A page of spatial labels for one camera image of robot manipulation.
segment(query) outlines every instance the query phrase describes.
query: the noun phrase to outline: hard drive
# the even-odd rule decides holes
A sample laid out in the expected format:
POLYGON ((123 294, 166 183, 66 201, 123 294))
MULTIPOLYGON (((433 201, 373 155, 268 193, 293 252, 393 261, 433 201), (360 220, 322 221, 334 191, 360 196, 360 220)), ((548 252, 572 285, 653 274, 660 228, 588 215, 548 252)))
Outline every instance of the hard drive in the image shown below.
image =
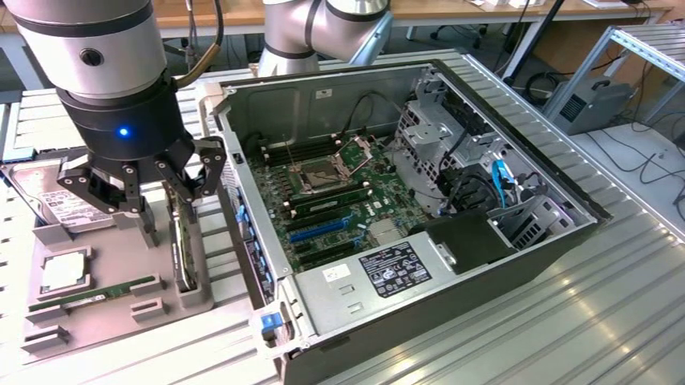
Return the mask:
POLYGON ((83 199, 57 183, 62 159, 6 164, 0 169, 45 225, 62 224, 70 233, 115 224, 83 199))

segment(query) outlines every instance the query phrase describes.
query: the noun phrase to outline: metal shelf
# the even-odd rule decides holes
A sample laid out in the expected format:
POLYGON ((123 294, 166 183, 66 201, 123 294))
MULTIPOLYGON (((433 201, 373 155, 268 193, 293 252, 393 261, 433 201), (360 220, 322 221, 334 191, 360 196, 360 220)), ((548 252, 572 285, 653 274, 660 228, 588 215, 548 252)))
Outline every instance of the metal shelf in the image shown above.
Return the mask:
MULTIPOLYGON (((585 79, 591 74, 592 68, 599 64, 611 42, 619 43, 627 50, 673 75, 679 80, 679 85, 664 95, 660 102, 647 113, 647 122, 652 120, 656 113, 680 92, 685 83, 685 27, 672 24, 611 26, 597 41, 584 63, 580 65, 573 78, 564 88, 555 93, 545 106, 545 116, 551 121, 555 121, 557 118, 581 80, 585 79)), ((605 72, 607 76, 612 76, 627 58, 628 56, 625 55, 609 67, 605 72)))
POLYGON ((685 82, 685 27, 671 24, 617 26, 612 40, 685 82))

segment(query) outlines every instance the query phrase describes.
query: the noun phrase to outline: gray device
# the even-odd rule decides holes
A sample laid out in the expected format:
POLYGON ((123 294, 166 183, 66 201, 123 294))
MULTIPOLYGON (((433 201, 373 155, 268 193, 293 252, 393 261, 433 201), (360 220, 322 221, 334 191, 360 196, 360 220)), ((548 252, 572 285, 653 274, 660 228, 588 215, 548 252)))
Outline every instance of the gray device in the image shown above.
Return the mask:
POLYGON ((440 61, 222 85, 230 227, 285 383, 524 285, 611 218, 440 61))
MULTIPOLYGON (((567 84, 568 82, 561 83, 555 92, 567 87, 567 84)), ((615 83, 607 76, 585 79, 564 105, 555 124, 568 135, 605 128, 612 118, 624 110, 632 95, 633 88, 627 83, 615 83)))

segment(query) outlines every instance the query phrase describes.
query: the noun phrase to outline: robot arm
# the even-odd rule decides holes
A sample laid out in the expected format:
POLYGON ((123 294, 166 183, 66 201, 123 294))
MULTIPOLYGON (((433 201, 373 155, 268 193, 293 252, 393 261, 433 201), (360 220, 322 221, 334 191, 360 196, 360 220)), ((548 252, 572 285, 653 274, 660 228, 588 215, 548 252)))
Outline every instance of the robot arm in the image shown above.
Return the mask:
POLYGON ((175 92, 220 51, 220 0, 215 43, 178 80, 167 70, 151 0, 7 0, 6 5, 89 147, 87 161, 65 164, 58 183, 106 213, 143 213, 141 184, 149 182, 166 181, 189 202, 211 195, 224 143, 193 139, 175 92), (185 171, 193 153, 205 166, 195 178, 185 171))
POLYGON ((370 65, 390 37, 390 0, 265 0, 260 76, 320 68, 317 52, 370 65))
MULTIPOLYGON (((143 213, 145 183, 166 182, 186 202, 217 189, 224 142, 193 139, 175 92, 220 52, 220 2, 214 45, 189 75, 174 80, 151 0, 6 0, 89 147, 89 159, 63 165, 58 183, 106 213, 143 213), (194 153, 203 170, 191 178, 185 167, 194 153)), ((317 70, 316 51, 370 64, 390 36, 389 2, 265 0, 261 76, 317 70)))

